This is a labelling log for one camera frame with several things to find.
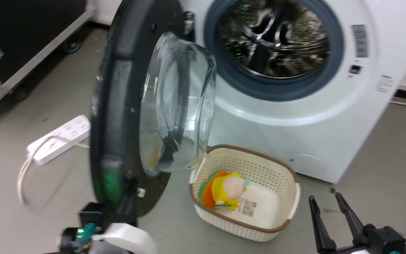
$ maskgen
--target washing machine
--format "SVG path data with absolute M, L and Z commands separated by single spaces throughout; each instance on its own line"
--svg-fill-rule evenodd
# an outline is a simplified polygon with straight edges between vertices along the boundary
M 138 176 L 160 196 L 161 172 L 216 144 L 337 183 L 405 73 L 404 0 L 123 0 L 92 97 L 95 194 L 118 203 Z

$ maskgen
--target laundry basket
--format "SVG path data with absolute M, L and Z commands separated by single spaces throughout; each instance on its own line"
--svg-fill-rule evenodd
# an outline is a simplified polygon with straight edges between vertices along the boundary
M 250 179 L 238 209 L 209 209 L 198 200 L 203 182 L 217 170 L 236 171 Z M 221 230 L 258 242 L 269 241 L 286 228 L 300 200 L 297 175 L 288 165 L 229 145 L 208 149 L 200 167 L 190 175 L 189 190 L 200 218 Z

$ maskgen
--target washing machine door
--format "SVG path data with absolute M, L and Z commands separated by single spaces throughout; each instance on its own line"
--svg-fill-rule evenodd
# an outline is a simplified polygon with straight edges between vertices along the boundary
M 178 0 L 124 0 L 109 32 L 90 156 L 96 198 L 116 213 L 126 213 L 132 186 L 142 189 L 137 215 L 147 213 L 168 182 L 164 172 L 196 169 L 206 151 L 215 60 L 184 39 L 184 16 Z

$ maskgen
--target gray floor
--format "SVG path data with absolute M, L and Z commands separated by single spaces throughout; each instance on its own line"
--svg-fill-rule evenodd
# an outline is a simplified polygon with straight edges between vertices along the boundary
M 18 204 L 16 178 L 29 143 L 79 114 L 89 115 L 105 36 L 105 31 L 94 31 L 25 101 L 0 105 L 0 253 L 55 251 L 59 233 L 77 225 L 79 209 L 94 200 L 88 151 L 82 148 L 31 168 L 25 185 L 29 206 Z M 324 209 L 322 218 L 338 246 L 350 243 L 328 183 L 301 176 L 302 200 L 290 226 L 274 240 L 256 243 L 200 220 L 187 194 L 188 176 L 173 174 L 157 207 L 140 220 L 140 227 L 158 241 L 161 254 L 316 253 L 310 195 Z M 406 107 L 389 106 L 336 189 L 364 223 L 390 225 L 406 237 Z

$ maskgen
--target basket handle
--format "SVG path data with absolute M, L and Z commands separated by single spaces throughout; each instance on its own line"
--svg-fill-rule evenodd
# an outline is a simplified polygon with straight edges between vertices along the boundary
M 200 171 L 202 170 L 202 166 L 204 165 L 205 162 L 206 162 L 206 157 L 203 158 L 203 161 L 200 163 L 200 166 L 198 167 L 198 169 L 192 170 L 190 172 L 189 182 L 191 185 L 193 185 L 193 183 L 195 183 L 195 181 L 197 180 L 197 177 L 200 175 Z
M 295 184 L 295 199 L 294 203 L 292 204 L 292 208 L 290 209 L 290 213 L 288 216 L 288 219 L 292 219 L 294 217 L 295 211 L 297 210 L 297 206 L 299 205 L 300 202 L 300 184 L 296 183 Z

